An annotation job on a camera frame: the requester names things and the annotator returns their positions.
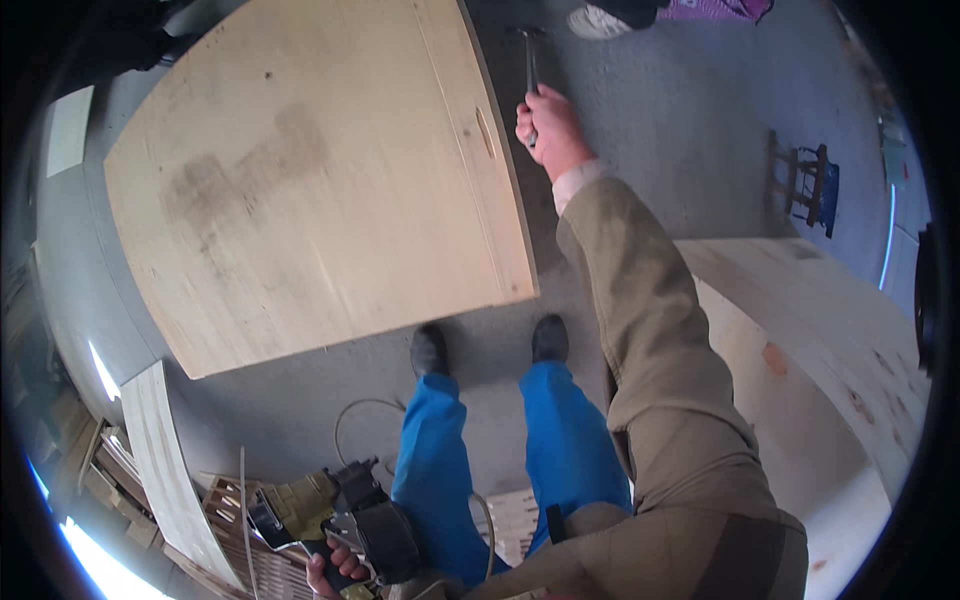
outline shirt cuff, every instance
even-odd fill
[[[595,158],[559,176],[553,184],[553,205],[557,208],[557,215],[564,214],[566,205],[585,185],[610,175],[610,166],[600,158]]]

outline jacket sleeve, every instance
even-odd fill
[[[596,315],[607,423],[636,483],[635,509],[775,511],[693,278],[650,210],[623,181],[594,180],[566,206],[557,240]]]

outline nail gun handle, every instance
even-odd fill
[[[300,542],[300,545],[306,550],[308,557],[312,557],[314,554],[319,554],[324,557],[324,577],[330,585],[337,590],[337,593],[342,592],[350,586],[359,584],[355,579],[350,579],[348,576],[340,574],[340,567],[330,560],[333,550],[330,546],[326,545],[326,540],[303,540]]]

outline white shoe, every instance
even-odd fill
[[[591,4],[571,12],[566,24],[577,37],[598,40],[622,36],[634,29],[606,11]]]

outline hand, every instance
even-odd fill
[[[559,91],[539,84],[538,93],[527,92],[516,105],[516,137],[537,164],[543,165],[553,183],[560,175],[597,158],[584,140],[573,105]],[[527,146],[527,137],[537,130],[537,144]]]
[[[370,571],[360,564],[360,559],[350,552],[349,548],[331,538],[326,539],[326,545],[333,550],[330,561],[340,567],[341,575],[356,581],[364,581],[370,578]],[[322,598],[336,599],[340,597],[337,590],[324,577],[324,557],[319,554],[314,554],[306,564],[306,583],[315,594]]]

